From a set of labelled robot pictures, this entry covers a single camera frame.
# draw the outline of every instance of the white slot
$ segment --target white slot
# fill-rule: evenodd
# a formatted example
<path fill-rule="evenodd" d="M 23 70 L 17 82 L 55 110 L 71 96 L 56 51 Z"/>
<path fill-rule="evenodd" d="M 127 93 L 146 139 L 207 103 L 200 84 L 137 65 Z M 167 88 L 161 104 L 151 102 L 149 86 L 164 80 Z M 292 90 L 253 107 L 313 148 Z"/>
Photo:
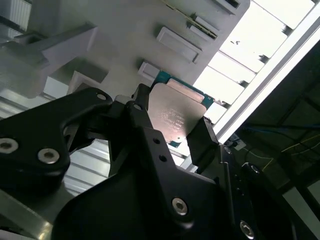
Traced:
<path fill-rule="evenodd" d="M 153 82 L 156 79 L 159 72 L 160 72 L 159 68 L 144 61 L 141 64 L 138 74 Z"/>
<path fill-rule="evenodd" d="M 160 43 L 172 49 L 188 60 L 188 62 L 196 63 L 202 50 L 191 44 L 175 32 L 169 30 L 165 26 L 161 29 L 156 38 Z"/>
<path fill-rule="evenodd" d="M 206 33 L 204 33 L 203 31 L 201 31 L 199 28 L 191 25 L 189 27 L 191 32 L 194 32 L 196 35 L 198 35 L 200 38 L 202 38 L 203 40 L 205 40 L 206 42 L 212 42 L 213 39 L 211 37 L 209 37 Z"/>
<path fill-rule="evenodd" d="M 206 22 L 205 20 L 203 20 L 201 17 L 197 16 L 195 18 L 195 21 L 198 24 L 201 24 L 202 26 L 206 27 L 207 29 L 209 29 L 211 32 L 213 32 L 214 34 L 218 35 L 219 30 L 216 29 L 214 26 L 212 26 L 211 24 L 209 24 L 208 22 Z"/>

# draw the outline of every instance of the black plastic bracket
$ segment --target black plastic bracket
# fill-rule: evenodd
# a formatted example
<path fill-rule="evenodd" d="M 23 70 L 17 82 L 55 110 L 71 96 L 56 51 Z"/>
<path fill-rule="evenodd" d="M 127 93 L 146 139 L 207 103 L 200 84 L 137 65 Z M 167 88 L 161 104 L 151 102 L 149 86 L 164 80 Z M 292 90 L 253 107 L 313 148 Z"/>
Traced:
<path fill-rule="evenodd" d="M 64 129 L 72 123 L 75 134 L 78 120 L 111 104 L 106 93 L 88 88 L 1 120 L 0 139 L 12 139 L 17 148 L 0 153 L 0 188 L 39 194 L 57 189 L 70 164 Z M 56 151 L 58 159 L 41 161 L 42 149 Z"/>

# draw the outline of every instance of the metal screw head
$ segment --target metal screw head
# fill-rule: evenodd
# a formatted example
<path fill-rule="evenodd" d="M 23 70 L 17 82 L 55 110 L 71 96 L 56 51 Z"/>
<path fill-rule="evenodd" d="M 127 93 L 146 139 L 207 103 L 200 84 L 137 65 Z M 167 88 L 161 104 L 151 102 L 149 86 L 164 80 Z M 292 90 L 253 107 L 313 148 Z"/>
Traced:
<path fill-rule="evenodd" d="M 255 165 L 251 165 L 251 169 L 255 171 L 257 174 L 260 173 L 259 169 Z"/>
<path fill-rule="evenodd" d="M 104 95 L 102 95 L 102 94 L 98 94 L 97 97 L 98 97 L 99 99 L 102 99 L 102 100 L 106 100 L 106 99 L 107 99 L 107 97 L 104 96 Z"/>
<path fill-rule="evenodd" d="M 255 238 L 255 233 L 251 229 L 251 227 L 246 223 L 245 221 L 240 221 L 240 229 L 243 232 L 243 234 L 250 240 Z"/>
<path fill-rule="evenodd" d="M 142 110 L 142 108 L 138 104 L 134 104 L 133 106 L 138 110 Z"/>
<path fill-rule="evenodd" d="M 230 148 L 228 148 L 227 146 L 224 147 L 224 150 L 225 150 L 228 154 L 232 154 Z"/>
<path fill-rule="evenodd" d="M 12 138 L 0 138 L 0 153 L 11 154 L 19 148 L 19 144 Z"/>
<path fill-rule="evenodd" d="M 184 216 L 188 213 L 187 204 L 181 198 L 174 198 L 172 200 L 172 206 L 175 212 L 181 216 Z"/>
<path fill-rule="evenodd" d="M 38 152 L 38 159 L 45 164 L 54 164 L 59 158 L 59 153 L 52 148 L 43 148 Z"/>

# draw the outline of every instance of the gray plastic panel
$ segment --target gray plastic panel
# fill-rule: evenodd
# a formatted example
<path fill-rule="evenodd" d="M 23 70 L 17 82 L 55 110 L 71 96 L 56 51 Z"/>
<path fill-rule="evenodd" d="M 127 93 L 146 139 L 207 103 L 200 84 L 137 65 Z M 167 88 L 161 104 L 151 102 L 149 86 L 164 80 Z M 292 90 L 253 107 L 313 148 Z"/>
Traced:
<path fill-rule="evenodd" d="M 139 68 L 138 74 L 143 76 L 150 81 L 154 81 L 160 72 L 160 68 L 154 66 L 153 64 L 144 61 Z"/>
<path fill-rule="evenodd" d="M 188 42 L 170 29 L 163 27 L 156 38 L 160 43 L 174 50 L 183 56 L 188 62 L 197 63 L 199 54 L 202 52 L 200 48 Z"/>

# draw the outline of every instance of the wire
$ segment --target wire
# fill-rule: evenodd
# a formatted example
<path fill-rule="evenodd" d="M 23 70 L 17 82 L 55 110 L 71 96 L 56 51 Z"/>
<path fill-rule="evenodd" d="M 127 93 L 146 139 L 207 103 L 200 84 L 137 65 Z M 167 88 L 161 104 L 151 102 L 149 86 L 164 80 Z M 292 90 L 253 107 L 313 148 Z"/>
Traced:
<path fill-rule="evenodd" d="M 290 137 L 290 136 L 288 136 L 287 134 L 284 134 L 284 133 L 282 133 L 282 132 L 272 131 L 272 130 L 259 130 L 259 129 L 255 129 L 255 128 L 251 128 L 251 127 L 248 127 L 248 129 L 253 130 L 253 131 L 256 131 L 256 132 L 262 132 L 262 133 L 274 133 L 274 134 L 279 134 L 279 135 L 282 135 L 282 136 L 284 136 L 284 137 L 286 137 L 286 138 L 288 138 L 288 139 L 290 139 L 290 140 L 292 140 L 292 141 L 294 141 L 294 142 L 296 141 L 294 138 L 292 138 L 292 137 Z M 311 149 L 311 148 L 308 147 L 307 145 L 303 144 L 303 142 L 298 142 L 297 145 L 304 146 L 306 149 L 312 151 L 313 153 L 315 153 L 316 155 L 318 155 L 318 156 L 320 157 L 320 153 L 319 153 L 319 152 Z M 291 148 L 293 148 L 293 147 L 295 147 L 295 146 L 297 146 L 297 145 L 295 144 L 295 145 L 289 146 L 289 147 L 287 147 L 286 149 L 282 150 L 281 152 L 283 153 L 283 152 L 285 152 L 285 151 L 287 151 L 287 150 L 289 150 L 289 149 L 291 149 Z"/>
<path fill-rule="evenodd" d="M 310 149 L 314 149 L 314 148 L 318 147 L 319 145 L 320 145 L 320 142 L 318 142 L 316 145 L 314 145 L 314 146 L 313 146 L 313 147 L 311 147 Z M 295 156 L 295 155 L 303 154 L 303 153 L 305 153 L 305 152 L 310 151 L 310 149 L 307 149 L 307 150 L 304 150 L 304 151 L 300 151 L 300 152 L 297 152 L 297 153 L 293 153 L 293 154 L 291 154 L 291 156 Z"/>
<path fill-rule="evenodd" d="M 274 159 L 271 158 L 271 160 L 262 168 L 262 172 L 265 171 L 265 169 L 269 166 L 270 163 L 272 163 L 273 160 L 274 160 Z"/>
<path fill-rule="evenodd" d="M 319 136 L 320 136 L 320 134 L 315 135 L 315 136 L 312 136 L 312 137 L 310 137 L 310 138 L 307 138 L 306 140 L 303 140 L 303 141 L 301 141 L 301 142 L 299 142 L 299 143 L 297 143 L 297 144 L 294 144 L 294 145 L 292 145 L 292 146 L 289 146 L 289 147 L 287 147 L 286 149 L 284 149 L 284 150 L 282 150 L 282 151 L 285 152 L 285 151 L 287 151 L 287 150 L 289 150 L 289 149 L 292 149 L 292 148 L 300 145 L 300 143 L 305 143 L 305 142 L 307 142 L 307 141 L 309 141 L 309 140 L 311 140 L 311 139 L 315 139 L 315 138 L 317 138 L 317 137 L 319 137 Z"/>
<path fill-rule="evenodd" d="M 297 144 L 291 145 L 291 146 L 283 149 L 281 152 L 284 153 L 284 152 L 288 151 L 289 149 L 292 149 L 292 148 L 300 145 L 301 143 L 308 142 L 308 141 L 310 141 L 310 140 L 312 140 L 312 139 L 315 139 L 315 138 L 317 138 L 317 137 L 320 137 L 320 134 L 317 134 L 317 135 L 315 135 L 315 136 L 312 136 L 312 137 L 310 137 L 310 138 L 307 138 L 307 139 L 305 139 L 305 140 L 303 140 L 303 141 L 301 141 L 301 142 L 299 142 L 299 143 L 297 143 Z M 301 154 L 301 153 L 305 153 L 305 152 L 309 151 L 310 149 L 314 149 L 314 148 L 317 147 L 318 145 L 320 145 L 320 142 L 319 142 L 317 145 L 315 145 L 315 146 L 313 146 L 313 147 L 311 147 L 311 148 L 309 147 L 309 149 L 307 149 L 307 150 L 304 150 L 304 151 L 302 151 L 302 152 L 297 152 L 297 155 L 298 155 L 298 154 Z M 246 157 L 247 157 L 247 154 L 248 154 L 248 153 L 256 156 L 256 157 L 259 158 L 259 159 L 270 159 L 270 161 L 263 167 L 263 169 L 262 169 L 263 172 L 265 171 L 265 169 L 266 169 L 266 168 L 272 163 L 272 161 L 274 160 L 274 158 L 272 158 L 272 157 L 264 157 L 264 156 L 259 156 L 259 155 L 254 154 L 253 152 L 251 152 L 251 150 L 252 150 L 253 148 L 250 149 L 250 150 L 248 150 L 248 149 L 246 149 L 246 148 L 244 147 L 243 149 L 247 151 L 247 153 L 246 153 L 246 155 L 245 155 L 245 157 L 244 157 L 244 160 L 245 160 L 245 161 L 246 161 Z"/>
<path fill-rule="evenodd" d="M 257 155 L 257 154 L 254 154 L 254 153 L 251 151 L 253 148 L 252 148 L 251 150 L 248 150 L 248 149 L 246 149 L 246 148 L 244 147 L 243 149 L 246 150 L 247 152 L 251 153 L 253 156 L 256 156 L 256 157 L 259 158 L 259 159 L 273 159 L 272 157 L 259 156 L 259 155 Z"/>
<path fill-rule="evenodd" d="M 254 147 L 252 147 L 250 150 L 245 149 L 245 150 L 247 150 L 247 152 L 246 152 L 246 153 L 245 153 L 245 155 L 244 155 L 244 163 L 246 163 L 246 162 L 247 162 L 247 157 L 248 157 L 249 153 L 251 153 L 251 154 L 252 154 L 252 152 L 251 152 L 251 150 L 252 150 L 252 149 L 254 149 Z"/>

